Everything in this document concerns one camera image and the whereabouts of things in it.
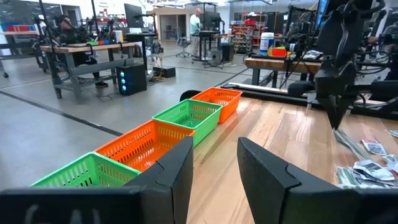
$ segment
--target concrete floor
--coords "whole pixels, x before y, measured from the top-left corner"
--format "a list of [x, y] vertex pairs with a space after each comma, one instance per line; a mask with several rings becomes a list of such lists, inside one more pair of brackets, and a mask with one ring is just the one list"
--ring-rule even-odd
[[[100, 90], [88, 86], [79, 104], [69, 91], [63, 91], [61, 100], [55, 97], [50, 75], [37, 66], [34, 58], [4, 61], [10, 77], [0, 77], [0, 190], [30, 185], [178, 103], [187, 90], [251, 78], [252, 71], [243, 65], [243, 55], [235, 55], [233, 67], [203, 68], [199, 62], [191, 63], [191, 58], [176, 58], [181, 49], [174, 42], [162, 46], [163, 65], [176, 67], [175, 78], [124, 97], [97, 97], [117, 92], [111, 82], [109, 88]], [[98, 60], [106, 61], [106, 53], [99, 54]], [[150, 60], [148, 63], [149, 68], [156, 64]], [[268, 72], [262, 71], [261, 77]], [[298, 78], [292, 77], [288, 84]]]

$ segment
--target orange object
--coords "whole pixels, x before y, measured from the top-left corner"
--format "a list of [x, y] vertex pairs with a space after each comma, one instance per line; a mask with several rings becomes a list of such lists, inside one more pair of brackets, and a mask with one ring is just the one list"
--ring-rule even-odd
[[285, 49], [272, 49], [271, 56], [273, 57], [286, 57], [289, 53]]
[[194, 133], [192, 129], [150, 120], [95, 152], [144, 172], [181, 139]]
[[224, 123], [239, 105], [242, 92], [211, 87], [195, 95], [191, 99], [223, 105], [218, 123]]

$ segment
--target person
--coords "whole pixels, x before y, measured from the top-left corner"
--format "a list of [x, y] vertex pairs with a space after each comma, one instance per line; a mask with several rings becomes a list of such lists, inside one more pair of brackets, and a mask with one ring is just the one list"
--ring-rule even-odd
[[[369, 44], [376, 44], [379, 42], [378, 37], [368, 37], [368, 43]], [[395, 45], [391, 44], [386, 46], [385, 50], [388, 53], [393, 53], [396, 52], [397, 49], [395, 49]], [[390, 67], [390, 72], [384, 79], [384, 81], [389, 81], [389, 80], [398, 80], [398, 54], [391, 54], [391, 67]], [[372, 97], [370, 97], [370, 100], [376, 100], [376, 101], [389, 101], [395, 97], [398, 96], [398, 92], [395, 95], [385, 95], [382, 93], [379, 94], [373, 94]]]
[[[60, 24], [61, 33], [58, 34], [56, 40], [61, 44], [83, 44], [86, 40], [79, 38], [71, 27], [71, 22], [68, 16], [62, 15], [58, 18], [58, 23]], [[76, 52], [72, 53], [73, 61], [75, 62], [75, 66], [79, 65], [95, 65], [97, 64], [97, 60], [95, 58], [87, 55], [85, 52]], [[94, 78], [99, 79], [100, 73], [93, 72]], [[108, 87], [108, 84], [105, 82], [95, 83], [95, 87], [104, 88]]]
[[191, 41], [192, 41], [192, 54], [194, 57], [198, 58], [198, 48], [199, 48], [199, 31], [200, 31], [200, 13], [201, 10], [197, 8], [194, 15], [191, 16]]

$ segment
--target computer monitor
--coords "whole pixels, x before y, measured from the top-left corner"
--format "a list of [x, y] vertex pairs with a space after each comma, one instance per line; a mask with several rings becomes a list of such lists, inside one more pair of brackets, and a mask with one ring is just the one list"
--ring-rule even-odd
[[141, 15], [142, 9], [139, 6], [133, 6], [130, 4], [124, 4], [124, 10], [126, 11], [127, 26], [130, 28], [143, 28], [144, 21]]
[[220, 28], [220, 20], [221, 17], [219, 12], [206, 11], [205, 13], [200, 14], [200, 22], [203, 24], [203, 28], [205, 30]]

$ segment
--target desk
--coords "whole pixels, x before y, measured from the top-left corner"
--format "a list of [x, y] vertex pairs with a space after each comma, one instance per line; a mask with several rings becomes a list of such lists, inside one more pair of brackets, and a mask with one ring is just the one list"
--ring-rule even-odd
[[147, 47], [145, 43], [145, 38], [146, 37], [157, 37], [157, 34], [153, 33], [141, 33], [141, 34], [126, 34], [126, 40], [128, 42], [141, 42], [141, 48], [142, 48], [142, 58], [144, 61], [144, 67], [145, 67], [145, 72], [148, 71], [148, 65], [147, 65]]
[[[213, 35], [218, 35], [220, 32], [219, 31], [212, 31], [212, 30], [201, 30], [199, 31], [199, 58], [193, 58], [192, 61], [200, 61], [200, 62], [206, 62], [206, 60], [202, 59], [201, 56], [201, 51], [202, 51], [202, 46], [201, 46], [201, 41], [202, 39], [205, 41], [205, 53], [204, 53], [204, 58], [206, 59], [206, 39], [209, 39], [209, 49], [211, 49], [211, 39]], [[220, 46], [220, 38], [217, 38], [217, 47]]]
[[[352, 166], [357, 158], [336, 143], [324, 111], [242, 97], [235, 114], [194, 150], [189, 224], [254, 223], [241, 182], [236, 146], [247, 137], [275, 155], [332, 184], [335, 166]], [[354, 141], [377, 139], [388, 153], [398, 154], [397, 138], [385, 129], [398, 121], [349, 115], [343, 130]], [[371, 156], [384, 164], [379, 156]]]
[[[0, 35], [5, 35], [7, 38], [6, 44], [0, 44], [0, 49], [11, 49], [15, 52], [14, 49], [17, 48], [31, 48], [32, 44], [30, 42], [16, 43], [14, 36], [15, 35], [37, 35], [36, 31], [22, 31], [22, 32], [0, 32]], [[20, 59], [30, 57], [30, 55], [22, 55], [22, 52], [19, 52], [19, 55], [10, 55], [10, 56], [0, 56], [0, 72], [6, 78], [8, 78], [8, 73], [4, 70], [2, 65], [2, 61], [6, 59]]]
[[[289, 72], [292, 71], [296, 63], [297, 62], [292, 62], [292, 65], [289, 67]], [[273, 72], [270, 74], [270, 78], [272, 78], [273, 88], [276, 88], [278, 72], [284, 72], [286, 71], [287, 68], [287, 63], [285, 63], [283, 60], [276, 60], [276, 59], [247, 58], [244, 61], [244, 64], [247, 66], [247, 68], [253, 69], [252, 80], [251, 80], [252, 85], [259, 84], [261, 69], [272, 70]], [[312, 72], [313, 74], [317, 73], [321, 66], [320, 63], [314, 63], [314, 62], [305, 62], [305, 64], [307, 64], [308, 68], [310, 69], [310, 72]], [[303, 62], [300, 62], [294, 70], [294, 72], [299, 72], [302, 74], [301, 80], [305, 80], [307, 78], [308, 68], [305, 64]]]
[[[69, 76], [66, 78], [61, 79], [58, 76], [58, 72], [55, 69], [55, 62], [53, 61], [53, 51], [51, 46], [40, 46], [41, 51], [45, 52], [47, 55], [47, 58], [49, 60], [50, 64], [50, 71], [51, 71], [51, 76], [52, 76], [52, 82], [53, 82], [53, 87], [55, 90], [55, 94], [57, 98], [62, 98], [61, 94], [61, 89], [63, 90], [68, 90], [72, 91], [75, 94], [75, 98], [77, 102], [81, 100], [81, 87], [87, 86], [87, 85], [92, 85], [98, 82], [103, 82], [105, 80], [113, 80], [113, 83], [116, 83], [116, 72], [115, 72], [115, 67], [121, 66], [121, 65], [130, 65], [134, 63], [134, 59], [132, 58], [133, 55], [133, 47], [135, 46], [134, 43], [123, 43], [123, 47], [127, 47], [129, 49], [129, 58], [128, 59], [121, 59], [114, 61], [113, 59], [113, 53], [112, 49], [119, 48], [119, 44], [109, 44], [109, 45], [98, 45], [98, 46], [93, 46], [93, 51], [94, 50], [108, 50], [108, 57], [109, 57], [109, 62], [105, 63], [98, 63], [96, 65], [85, 65], [81, 67], [76, 67], [75, 62], [73, 60], [73, 55], [72, 53], [76, 52], [87, 52], [90, 51], [89, 47], [84, 47], [86, 44], [78, 44], [78, 45], [73, 45], [73, 47], [54, 47], [54, 52], [56, 54], [64, 54], [66, 58], [66, 66], [67, 66], [67, 72]], [[99, 72], [103, 70], [111, 69], [112, 74], [108, 77], [101, 77], [98, 80], [92, 80], [84, 83], [80, 83], [78, 76], [83, 75], [83, 74], [88, 74], [88, 73], [93, 73], [93, 72]]]

